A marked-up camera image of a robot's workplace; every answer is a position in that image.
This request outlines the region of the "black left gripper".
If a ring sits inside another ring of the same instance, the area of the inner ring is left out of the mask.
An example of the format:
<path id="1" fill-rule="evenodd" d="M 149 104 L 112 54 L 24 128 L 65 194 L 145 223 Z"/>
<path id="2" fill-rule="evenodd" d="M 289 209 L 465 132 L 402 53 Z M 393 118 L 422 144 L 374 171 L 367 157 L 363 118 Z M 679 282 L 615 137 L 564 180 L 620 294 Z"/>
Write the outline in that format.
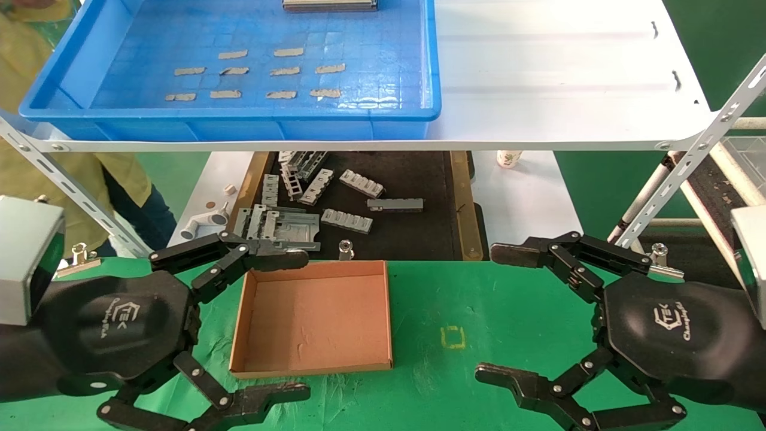
<path id="1" fill-rule="evenodd" d="M 189 353 L 200 328 L 197 303 L 211 302 L 249 271 L 304 268 L 306 251 L 222 231 L 156 251 L 150 263 L 153 273 L 144 277 L 103 276 L 49 287 L 42 298 L 42 333 L 61 367 L 58 394 L 120 389 L 98 409 L 99 419 L 120 430 L 230 430 L 265 422 L 277 404 L 309 399 L 310 388 L 296 382 L 227 392 Z M 204 265 L 209 268 L 190 289 L 172 275 Z M 139 393 L 158 390 L 177 374 L 207 398 L 200 417 L 187 422 L 135 405 Z"/>

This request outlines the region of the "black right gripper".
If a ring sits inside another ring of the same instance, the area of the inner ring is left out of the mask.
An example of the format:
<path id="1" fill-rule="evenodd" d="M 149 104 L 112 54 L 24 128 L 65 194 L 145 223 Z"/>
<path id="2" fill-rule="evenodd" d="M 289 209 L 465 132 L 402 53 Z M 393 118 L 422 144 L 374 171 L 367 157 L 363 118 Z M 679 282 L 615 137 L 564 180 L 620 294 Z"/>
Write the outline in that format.
<path id="1" fill-rule="evenodd" d="M 548 415 L 564 430 L 671 429 L 687 410 L 670 393 L 764 412 L 765 333 L 744 291 L 652 280 L 644 276 L 648 256 L 578 232 L 494 243 L 491 262 L 547 268 L 586 303 L 603 301 L 610 349 L 597 348 L 555 379 L 476 366 L 476 380 L 508 389 L 519 408 Z M 604 289 L 591 266 L 623 278 Z M 648 402 L 587 410 L 575 395 L 605 371 Z"/>

